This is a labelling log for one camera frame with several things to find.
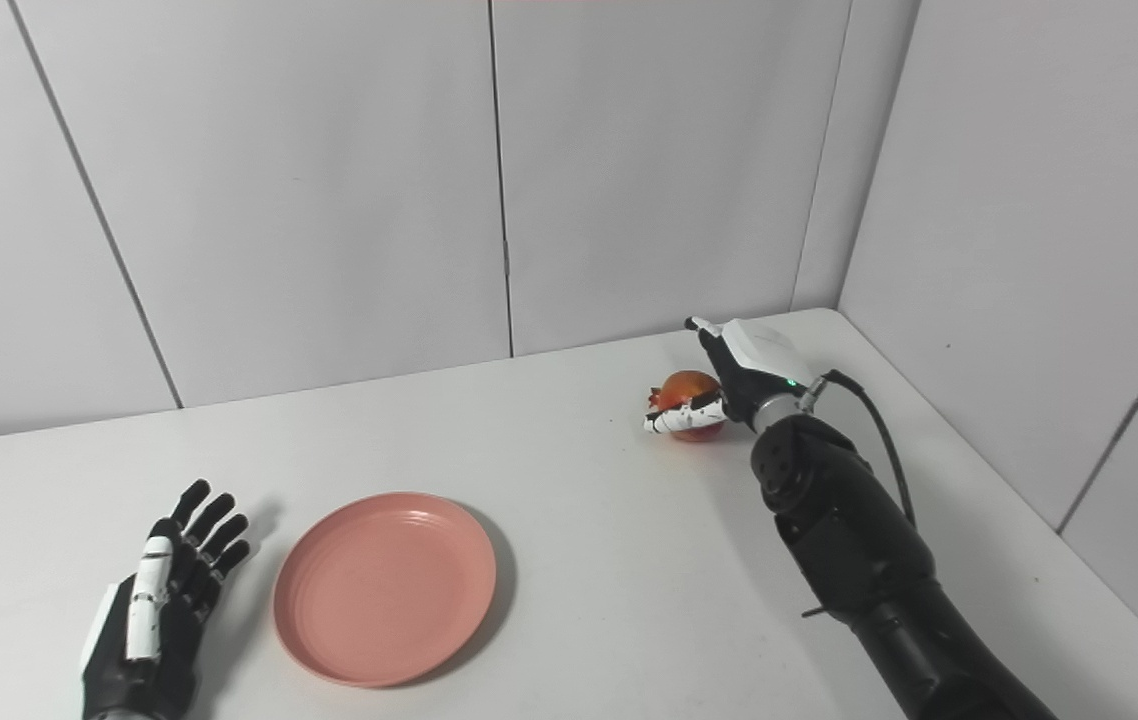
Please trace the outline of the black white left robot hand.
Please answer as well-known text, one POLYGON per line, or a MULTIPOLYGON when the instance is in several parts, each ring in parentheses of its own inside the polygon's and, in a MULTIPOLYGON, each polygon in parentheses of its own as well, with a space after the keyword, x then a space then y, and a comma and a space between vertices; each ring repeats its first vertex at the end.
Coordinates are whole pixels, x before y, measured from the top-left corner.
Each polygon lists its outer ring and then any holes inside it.
POLYGON ((84 719, 184 719, 205 624, 248 558, 249 520, 193 480, 154 523, 133 573, 109 585, 80 660, 84 719))

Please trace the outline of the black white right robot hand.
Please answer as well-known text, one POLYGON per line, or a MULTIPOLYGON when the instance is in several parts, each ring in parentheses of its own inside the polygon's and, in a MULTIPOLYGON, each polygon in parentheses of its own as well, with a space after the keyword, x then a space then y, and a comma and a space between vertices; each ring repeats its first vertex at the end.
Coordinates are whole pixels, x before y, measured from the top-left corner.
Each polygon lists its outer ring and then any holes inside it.
POLYGON ((781 419, 811 414, 820 376, 783 333, 761 320, 712 323, 688 316, 719 382, 670 407, 652 406, 643 420, 648 433, 673 436, 724 423, 741 423, 760 433, 781 419))

